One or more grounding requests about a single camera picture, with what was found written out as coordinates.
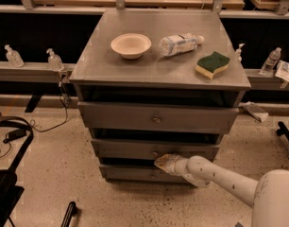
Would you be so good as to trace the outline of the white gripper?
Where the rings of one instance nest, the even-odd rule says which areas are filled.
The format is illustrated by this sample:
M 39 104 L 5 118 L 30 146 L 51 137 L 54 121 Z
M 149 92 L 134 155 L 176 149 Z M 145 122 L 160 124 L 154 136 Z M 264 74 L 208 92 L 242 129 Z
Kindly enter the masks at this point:
M 189 159 L 176 154 L 164 154 L 154 161 L 154 165 L 167 174 L 173 176 L 185 176 L 190 173 Z

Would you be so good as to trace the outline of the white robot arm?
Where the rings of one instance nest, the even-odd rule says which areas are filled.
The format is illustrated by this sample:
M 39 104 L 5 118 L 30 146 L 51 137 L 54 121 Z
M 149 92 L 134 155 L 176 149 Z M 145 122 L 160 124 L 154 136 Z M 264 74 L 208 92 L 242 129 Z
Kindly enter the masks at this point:
M 275 169 L 259 181 L 227 170 L 201 156 L 165 154 L 154 165 L 197 187 L 218 184 L 252 208 L 251 227 L 289 227 L 289 171 Z

